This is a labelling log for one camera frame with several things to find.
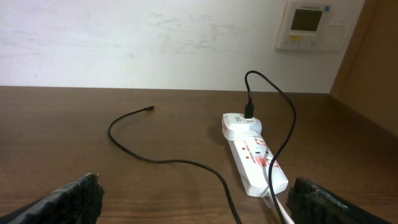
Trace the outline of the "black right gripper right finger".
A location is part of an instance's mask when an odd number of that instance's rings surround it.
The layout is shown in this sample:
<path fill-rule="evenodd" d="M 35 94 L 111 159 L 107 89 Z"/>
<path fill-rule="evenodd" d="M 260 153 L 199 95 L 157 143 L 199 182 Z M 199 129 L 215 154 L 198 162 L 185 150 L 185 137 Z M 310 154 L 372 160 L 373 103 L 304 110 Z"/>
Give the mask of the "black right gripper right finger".
<path fill-rule="evenodd" d="M 298 224 L 389 224 L 304 177 L 296 178 L 286 206 Z"/>

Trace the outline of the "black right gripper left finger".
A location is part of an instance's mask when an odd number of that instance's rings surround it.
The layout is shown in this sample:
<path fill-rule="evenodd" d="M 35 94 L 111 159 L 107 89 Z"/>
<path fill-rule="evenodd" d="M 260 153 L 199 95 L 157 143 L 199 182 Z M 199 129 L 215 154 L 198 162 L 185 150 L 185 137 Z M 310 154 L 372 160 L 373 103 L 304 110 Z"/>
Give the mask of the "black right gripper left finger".
<path fill-rule="evenodd" d="M 95 224 L 104 190 L 88 173 L 52 193 L 1 217 L 1 224 Z"/>

